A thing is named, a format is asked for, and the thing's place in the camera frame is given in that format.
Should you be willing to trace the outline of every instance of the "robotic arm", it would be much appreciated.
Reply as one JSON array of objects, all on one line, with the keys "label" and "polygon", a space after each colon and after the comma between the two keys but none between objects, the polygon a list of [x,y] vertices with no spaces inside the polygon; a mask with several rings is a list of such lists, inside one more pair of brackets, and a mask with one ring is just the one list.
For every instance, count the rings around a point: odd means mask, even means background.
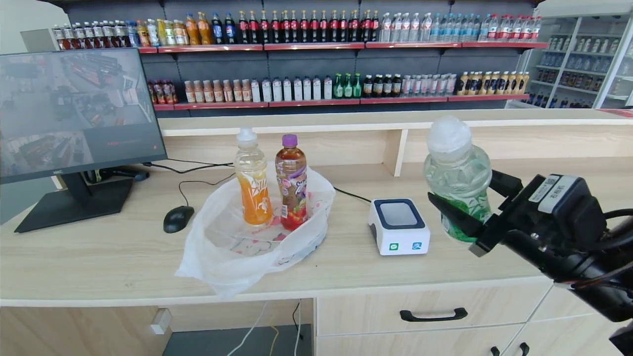
[{"label": "robotic arm", "polygon": [[[519,178],[493,170],[490,188],[506,199],[484,223],[436,194],[429,200],[477,238],[469,250],[478,257],[501,243],[609,320],[633,318],[633,209],[603,213],[587,182],[571,175],[537,175],[524,188]],[[607,228],[608,219],[626,216]],[[632,326],[610,338],[626,356],[633,355]]]}]

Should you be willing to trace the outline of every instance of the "orange juice bottle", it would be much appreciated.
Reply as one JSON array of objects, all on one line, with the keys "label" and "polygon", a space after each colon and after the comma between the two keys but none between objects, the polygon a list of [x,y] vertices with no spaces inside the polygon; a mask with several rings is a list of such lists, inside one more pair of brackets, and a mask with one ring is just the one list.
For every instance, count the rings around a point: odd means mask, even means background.
[{"label": "orange juice bottle", "polygon": [[239,130],[237,146],[235,174],[242,191],[244,221],[262,226],[273,217],[266,181],[266,157],[257,147],[257,135],[250,128]]},{"label": "orange juice bottle", "polygon": [[187,25],[187,35],[189,35],[189,44],[191,46],[200,45],[200,35],[197,29],[196,21],[194,20],[194,15],[192,13],[187,13],[187,20],[185,21]]},{"label": "orange juice bottle", "polygon": [[200,31],[200,38],[202,39],[202,44],[213,44],[211,40],[211,27],[209,27],[209,22],[206,20],[206,15],[202,11],[198,11],[198,30]]}]

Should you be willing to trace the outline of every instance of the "plastic bag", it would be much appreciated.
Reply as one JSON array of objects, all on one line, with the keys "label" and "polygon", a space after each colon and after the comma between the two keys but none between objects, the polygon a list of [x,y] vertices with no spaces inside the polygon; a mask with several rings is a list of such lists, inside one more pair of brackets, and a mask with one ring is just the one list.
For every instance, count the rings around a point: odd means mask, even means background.
[{"label": "plastic bag", "polygon": [[220,298],[230,298],[269,272],[292,267],[321,244],[327,232],[335,191],[322,175],[308,167],[308,221],[295,231],[280,223],[281,195],[272,162],[266,178],[274,219],[257,231],[242,218],[237,178],[214,191],[193,220],[185,241],[179,277],[194,277],[211,285]]}]

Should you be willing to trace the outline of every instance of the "computer monitor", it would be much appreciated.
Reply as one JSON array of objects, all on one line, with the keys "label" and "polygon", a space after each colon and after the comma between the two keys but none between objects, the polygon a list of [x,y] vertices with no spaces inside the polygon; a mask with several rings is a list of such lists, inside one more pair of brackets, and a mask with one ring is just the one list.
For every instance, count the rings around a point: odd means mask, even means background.
[{"label": "computer monitor", "polygon": [[60,175],[16,232],[121,211],[132,179],[81,172],[167,158],[138,50],[0,56],[0,183]]}]

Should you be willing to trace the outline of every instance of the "surveillance camera footage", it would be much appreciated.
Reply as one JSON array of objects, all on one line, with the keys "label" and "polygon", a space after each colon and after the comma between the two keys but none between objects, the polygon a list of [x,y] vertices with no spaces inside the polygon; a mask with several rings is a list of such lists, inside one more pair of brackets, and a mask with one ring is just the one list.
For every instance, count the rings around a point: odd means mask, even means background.
[{"label": "surveillance camera footage", "polygon": [[0,56],[0,143],[3,179],[165,154],[136,49]]}]

